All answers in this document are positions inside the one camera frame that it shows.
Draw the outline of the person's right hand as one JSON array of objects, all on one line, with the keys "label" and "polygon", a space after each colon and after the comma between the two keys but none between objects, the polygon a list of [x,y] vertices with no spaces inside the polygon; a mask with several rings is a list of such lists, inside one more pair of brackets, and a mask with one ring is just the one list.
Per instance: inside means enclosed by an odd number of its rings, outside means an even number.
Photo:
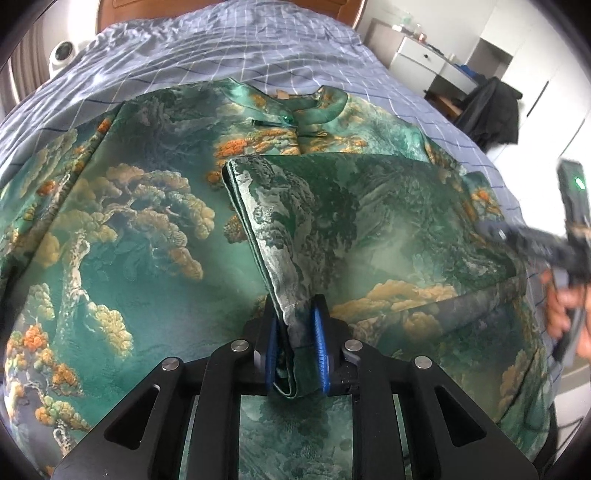
[{"label": "person's right hand", "polygon": [[550,269],[541,279],[546,290],[546,329],[552,338],[561,339],[571,329],[570,310],[583,309],[590,325],[590,285],[557,289]]}]

